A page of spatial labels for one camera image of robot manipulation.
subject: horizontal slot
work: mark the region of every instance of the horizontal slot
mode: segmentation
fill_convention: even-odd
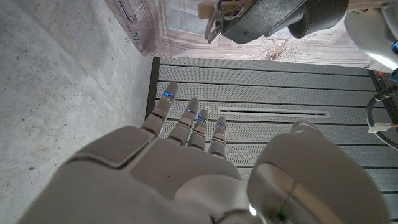
[[[294,118],[330,118],[329,111],[219,106],[218,115],[280,116]]]

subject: blue led light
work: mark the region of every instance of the blue led light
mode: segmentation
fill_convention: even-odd
[[[395,43],[393,43],[393,44],[391,45],[391,48],[392,48],[392,49],[398,48],[398,41],[395,42]]]
[[[173,97],[173,93],[167,93],[166,91],[163,92],[163,95]]]
[[[393,44],[391,45],[391,50],[392,50],[395,54],[398,54],[398,41],[395,42],[395,43],[393,43]]]
[[[201,120],[201,121],[207,122],[206,119],[203,119],[203,118],[201,117],[201,114],[198,115],[198,119]]]
[[[220,123],[217,123],[217,126],[222,127],[225,129],[225,126],[221,125]]]

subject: gray ventilated panel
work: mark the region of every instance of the gray ventilated panel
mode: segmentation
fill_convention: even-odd
[[[210,143],[205,144],[208,150]],[[227,144],[226,157],[236,166],[253,166],[266,144]],[[361,166],[398,167],[398,151],[388,146],[340,146]]]
[[[251,173],[251,168],[238,168],[238,171],[241,174],[243,182],[248,184],[249,178],[250,178],[250,173]]]
[[[163,90],[168,84],[167,82],[158,82],[157,98],[162,96]],[[197,97],[202,101],[366,106],[373,96],[373,92],[362,91],[179,83],[176,99],[189,100]]]
[[[235,68],[262,71],[322,73],[339,75],[369,75],[363,68],[340,67],[331,65],[309,65],[300,63],[248,61],[248,60],[219,60],[201,58],[162,58],[162,65],[188,65],[191,67]]]
[[[166,121],[160,136],[167,137],[177,121]],[[289,133],[291,124],[228,123],[226,140],[230,142],[269,142],[275,135]],[[318,129],[335,144],[382,144],[375,135],[367,133],[367,126],[317,125]],[[215,122],[208,122],[206,140],[211,140]],[[395,130],[385,132],[391,139],[398,139]]]
[[[398,194],[384,194],[384,199],[390,208],[391,218],[398,218]]]
[[[162,65],[160,81],[376,91],[370,77]]]
[[[174,101],[170,110],[168,118],[180,119],[185,107],[188,105],[187,101]],[[288,110],[320,110],[329,111],[330,118],[296,118],[284,116],[251,116],[251,115],[223,115],[227,121],[272,121],[272,122],[295,122],[299,119],[305,119],[313,123],[328,123],[328,124],[366,124],[364,108],[349,108],[349,107],[332,107],[332,106],[302,106],[302,105],[269,105],[269,104],[255,104],[255,103],[219,103],[219,102],[199,102],[199,110],[205,107],[210,108],[209,119],[217,120],[220,116],[217,114],[217,107],[241,107],[241,108],[274,108],[274,109],[288,109]],[[384,108],[373,109],[373,116],[378,122],[391,123],[391,119]]]
[[[398,169],[365,169],[382,191],[398,191]]]
[[[250,178],[251,168],[238,168],[238,171],[241,174],[243,181],[247,183]],[[379,181],[378,177],[376,177],[375,183],[379,185],[377,181]],[[398,194],[383,194],[383,196],[386,200],[387,206],[390,209],[390,217],[398,218]]]

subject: gray surface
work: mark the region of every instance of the gray surface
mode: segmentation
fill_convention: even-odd
[[[188,101],[175,101],[170,110],[168,118],[180,119],[182,112],[187,106]],[[329,124],[366,124],[364,108],[339,108],[335,106],[302,106],[302,105],[272,105],[264,103],[220,103],[220,102],[199,102],[199,108],[210,108],[208,119],[217,120],[219,106],[242,107],[242,108],[274,108],[274,109],[290,109],[290,110],[322,110],[329,111],[330,118],[305,118],[305,120],[313,123],[329,123]],[[295,117],[285,116],[251,116],[251,115],[223,115],[228,121],[272,121],[272,122],[290,122],[293,123],[298,119]],[[378,122],[390,123],[388,112],[384,108],[373,109],[373,116]]]
[[[159,81],[376,91],[369,77],[163,65]]]
[[[190,67],[235,68],[276,72],[369,76],[368,72],[363,68],[351,68],[333,65],[307,65],[303,63],[273,62],[268,60],[248,61],[201,58],[162,58],[160,63],[162,65],[184,65]]]
[[[13,223],[76,150],[142,123],[152,59],[104,1],[1,1],[0,24],[0,223]]]
[[[205,144],[205,150],[209,145],[210,143]],[[227,144],[226,158],[237,166],[253,166],[265,147],[266,144]],[[389,146],[340,146],[340,148],[361,166],[398,167],[398,151]]]
[[[241,174],[243,181],[247,182],[250,177],[251,168],[238,168],[238,171]],[[383,196],[384,196],[384,199],[386,200],[386,203],[390,209],[390,216],[392,218],[398,218],[398,212],[397,212],[398,211],[398,194],[383,194]]]
[[[243,181],[247,183],[250,178],[251,168],[238,168]],[[376,180],[379,190],[398,190],[398,171],[395,169],[365,169]]]
[[[156,97],[162,96],[167,82],[158,82]],[[233,101],[253,103],[281,103],[325,106],[363,106],[375,93],[348,90],[313,90],[263,86],[232,86],[199,83],[180,83],[176,99],[200,101]]]
[[[177,121],[166,121],[161,137],[166,138]],[[268,123],[229,123],[226,124],[227,142],[269,142],[275,135],[289,133],[291,124],[268,124]],[[211,141],[215,122],[207,122],[206,141]],[[319,124],[317,128],[325,135],[327,139],[335,144],[365,144],[365,145],[383,145],[383,142],[371,133],[368,133],[367,126],[342,126]],[[395,130],[388,130],[385,135],[391,139],[397,139]]]
[[[306,119],[317,123],[328,139],[341,144],[340,147],[360,165],[378,168],[368,172],[379,186],[389,191],[384,197],[392,211],[391,217],[398,218],[398,194],[395,194],[398,151],[384,146],[366,132],[364,107],[375,94],[368,71],[271,61],[194,58],[162,58],[160,64],[162,81],[158,83],[157,97],[167,82],[184,82],[180,84],[163,136],[171,131],[187,100],[193,96],[199,98],[200,108],[211,109],[205,150],[219,116],[218,106],[329,111],[330,119]],[[382,107],[374,109],[377,121],[391,123],[383,104],[377,106]],[[272,137],[289,132],[292,123],[303,118],[227,115],[226,119],[226,139],[230,141],[226,147],[227,158],[236,165],[250,167]],[[386,135],[398,139],[392,129]]]

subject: metal grating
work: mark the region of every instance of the metal grating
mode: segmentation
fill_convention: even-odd
[[[207,151],[210,143],[205,144]],[[267,144],[227,144],[227,160],[237,166],[253,166]],[[398,167],[398,151],[388,146],[340,146],[359,165]]]
[[[218,106],[217,114],[220,116],[277,116],[288,118],[323,118],[330,119],[329,111],[319,110],[289,110],[275,108],[246,108],[246,107],[230,107]]]
[[[376,91],[369,77],[162,65],[159,81]]]
[[[249,181],[251,168],[238,168],[245,183]],[[398,172],[393,169],[365,169],[376,181],[380,191],[398,190]]]
[[[177,121],[166,121],[161,137],[166,138]],[[228,142],[269,142],[275,135],[289,133],[292,124],[266,123],[227,123],[226,141]],[[367,133],[367,126],[317,125],[318,129],[335,144],[381,144],[373,134]],[[208,122],[206,140],[211,140],[215,122]],[[395,130],[386,131],[386,136],[396,138]]]
[[[187,65],[189,67],[237,68],[246,70],[321,73],[339,75],[369,76],[363,68],[340,67],[331,65],[308,65],[300,63],[248,61],[248,60],[217,60],[200,58],[162,58],[161,65]]]
[[[162,96],[169,83],[158,82],[156,97]],[[228,86],[180,83],[176,99],[197,97],[202,101],[233,101],[253,103],[281,103],[303,105],[366,106],[374,96],[372,92],[311,90],[296,88]]]
[[[204,60],[162,58],[157,89],[160,96],[167,82],[180,82],[162,137],[180,118],[188,100],[197,97],[200,108],[209,107],[207,143],[215,126],[218,107],[273,108],[328,111],[330,118],[305,118],[356,160],[384,192],[391,218],[398,221],[398,151],[368,134],[364,107],[375,88],[369,73],[361,68],[307,65],[271,61]],[[382,103],[374,109],[377,121],[391,120]],[[276,134],[290,131],[299,118],[285,116],[226,115],[227,157],[241,167],[251,167],[266,143]],[[398,139],[394,130],[386,134]],[[247,180],[250,168],[239,168]]]
[[[384,199],[390,208],[391,218],[398,219],[398,194],[384,194]]]
[[[188,100],[174,101],[170,110],[169,117],[173,119],[180,119],[182,112],[188,105]],[[303,106],[303,105],[270,105],[270,104],[256,104],[256,103],[220,103],[220,102],[199,102],[199,108],[210,109],[209,120],[217,120],[217,107],[231,106],[231,107],[250,107],[250,108],[277,108],[287,110],[325,110],[329,111],[330,119],[320,118],[305,118],[305,120],[313,123],[329,123],[329,124],[366,124],[364,108],[350,108],[350,107],[333,107],[333,106]],[[384,108],[373,109],[373,115],[378,122],[390,123],[390,117]],[[250,121],[250,122],[290,122],[293,123],[297,118],[287,117],[269,117],[269,116],[245,116],[245,115],[224,115],[227,121]]]

